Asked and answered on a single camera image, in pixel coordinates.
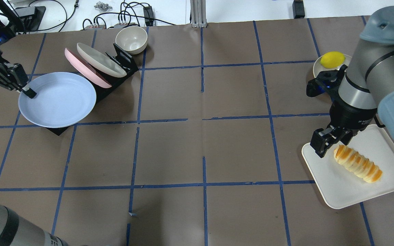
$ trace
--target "light blue plate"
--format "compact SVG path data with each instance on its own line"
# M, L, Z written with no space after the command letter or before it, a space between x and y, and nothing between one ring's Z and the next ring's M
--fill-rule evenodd
M19 95L21 114L38 126L59 128L74 125L94 108L97 99L92 84L80 75L57 72L42 75L29 83L37 93L31 99Z

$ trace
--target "white floor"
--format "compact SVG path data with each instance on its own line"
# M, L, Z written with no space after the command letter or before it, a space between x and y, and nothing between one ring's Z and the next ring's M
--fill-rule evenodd
M32 0L14 3L19 0L11 0L15 8L27 6ZM84 19L93 19L97 14L103 13L95 9L94 5L99 0L80 0L80 7L76 10L74 17L67 22L63 31L74 31L82 29ZM114 9L109 12L119 12L122 0L102 0ZM74 9L75 0L60 0L70 15ZM144 0L152 5L155 17L177 25L189 23L191 11L189 0ZM251 20L277 20L293 18L293 0L207 0L206 13L208 22L243 22ZM305 17L336 17L371 15L374 11L385 6L394 5L394 0L304 0ZM38 1L33 6L46 6L47 11L40 26L41 29L52 27L65 20L62 7L52 1ZM143 16L142 7L134 8L137 15ZM116 14L105 14L102 16L107 27L118 23Z

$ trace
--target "crumpled gray object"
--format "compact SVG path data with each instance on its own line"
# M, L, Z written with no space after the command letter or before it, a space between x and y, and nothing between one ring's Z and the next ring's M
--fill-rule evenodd
M112 6L109 6L107 3L97 2L97 5L94 5L94 8L106 11L108 9L112 9Z

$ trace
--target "bowl with lemon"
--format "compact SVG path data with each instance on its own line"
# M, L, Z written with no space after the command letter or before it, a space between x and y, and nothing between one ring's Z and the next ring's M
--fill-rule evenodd
M338 51L328 52L316 60L313 66L313 75L317 77L320 72L328 70L338 70L344 64L351 62L352 57Z

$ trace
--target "pink plate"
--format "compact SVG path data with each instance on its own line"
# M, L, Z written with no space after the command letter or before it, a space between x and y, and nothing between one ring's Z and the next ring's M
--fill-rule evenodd
M65 56L68 59L69 63L75 67L82 75L84 75L87 79L89 79L92 83L103 87L110 88L111 84L109 84L103 76L101 76L91 65L89 65L86 61L79 58L74 52L65 48Z

